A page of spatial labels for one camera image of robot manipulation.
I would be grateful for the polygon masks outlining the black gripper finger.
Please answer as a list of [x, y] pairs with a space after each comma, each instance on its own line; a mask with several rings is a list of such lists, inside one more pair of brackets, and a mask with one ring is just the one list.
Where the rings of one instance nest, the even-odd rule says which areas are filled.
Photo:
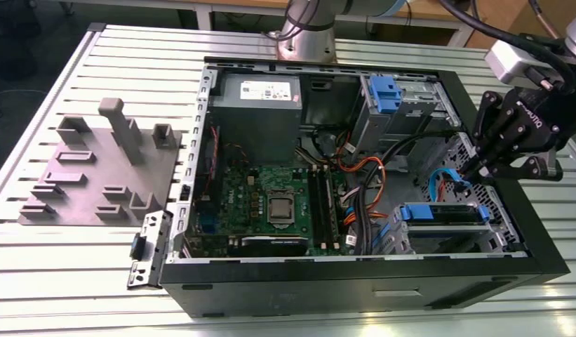
[[501, 109], [502, 97], [494, 91], [486, 91], [480, 100], [474, 125], [469, 134], [474, 155], [461, 167], [462, 179], [478, 182], [480, 169], [489, 167], [500, 157], [502, 140], [498, 137], [509, 115]]
[[541, 159], [530, 156], [520, 166], [512, 166], [512, 162], [518, 159], [520, 154], [485, 154], [480, 155], [477, 167], [472, 170], [472, 183], [485, 183], [493, 179], [537, 179], [544, 178], [540, 165]]

